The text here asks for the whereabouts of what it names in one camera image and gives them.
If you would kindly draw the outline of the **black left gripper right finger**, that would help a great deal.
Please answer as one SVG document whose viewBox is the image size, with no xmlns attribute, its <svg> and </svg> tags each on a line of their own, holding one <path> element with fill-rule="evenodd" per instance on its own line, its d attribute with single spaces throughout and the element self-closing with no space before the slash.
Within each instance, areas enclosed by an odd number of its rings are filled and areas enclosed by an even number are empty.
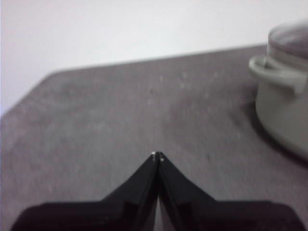
<svg viewBox="0 0 308 231">
<path fill-rule="evenodd" d="M 158 153 L 164 226 L 175 231 L 303 231 L 295 211 L 271 201 L 219 201 Z"/>
</svg>

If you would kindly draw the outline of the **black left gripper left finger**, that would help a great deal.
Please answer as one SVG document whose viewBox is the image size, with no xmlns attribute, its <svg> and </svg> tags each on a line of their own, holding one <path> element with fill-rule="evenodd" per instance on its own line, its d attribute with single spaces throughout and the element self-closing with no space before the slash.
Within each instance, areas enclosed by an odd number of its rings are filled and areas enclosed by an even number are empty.
<svg viewBox="0 0 308 231">
<path fill-rule="evenodd" d="M 159 156 L 149 158 L 104 199 L 43 203 L 25 209 L 13 231 L 143 231 L 154 227 Z"/>
</svg>

